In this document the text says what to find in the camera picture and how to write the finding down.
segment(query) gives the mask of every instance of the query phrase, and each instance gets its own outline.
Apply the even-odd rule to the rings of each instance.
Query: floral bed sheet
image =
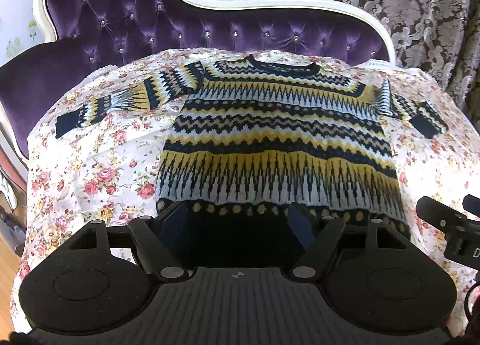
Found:
[[[433,140],[423,138],[407,122],[385,117],[382,126],[392,145],[412,241],[455,282],[457,305],[448,326],[454,335],[462,332],[466,324],[463,300],[475,282],[476,271],[443,257],[446,244],[443,234],[417,218],[415,204],[427,195],[463,212],[464,196],[480,195],[480,137],[470,122],[435,80],[420,70],[379,66],[377,62],[350,67],[333,58],[280,51],[253,54],[260,61],[290,65],[316,61],[326,70],[341,71],[377,87],[388,77],[395,92],[413,100],[431,101],[449,127],[448,132]],[[157,214],[158,159],[184,98],[147,113],[112,112],[99,124],[72,130],[59,140],[55,139],[56,117],[77,109],[91,98],[147,78],[152,71],[198,60],[204,63],[234,60],[245,55],[216,49],[167,50],[118,69],[106,68],[97,73],[98,77],[89,76],[92,80],[83,81],[66,93],[40,120],[28,139],[27,240],[10,301],[17,331],[30,330],[18,301],[22,279],[86,222],[102,219],[107,225],[125,225],[135,217]],[[124,257],[124,252],[116,254]]]

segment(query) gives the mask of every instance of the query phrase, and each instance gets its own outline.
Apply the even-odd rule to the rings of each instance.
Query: headboard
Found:
[[[0,101],[25,155],[30,130],[85,76],[165,49],[279,49],[351,65],[395,63],[383,25],[333,0],[34,0],[33,9],[50,43],[0,68]]]

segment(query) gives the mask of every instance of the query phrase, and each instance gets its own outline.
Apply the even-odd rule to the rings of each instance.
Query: white wall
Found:
[[[0,66],[43,41],[32,0],[0,0]]]

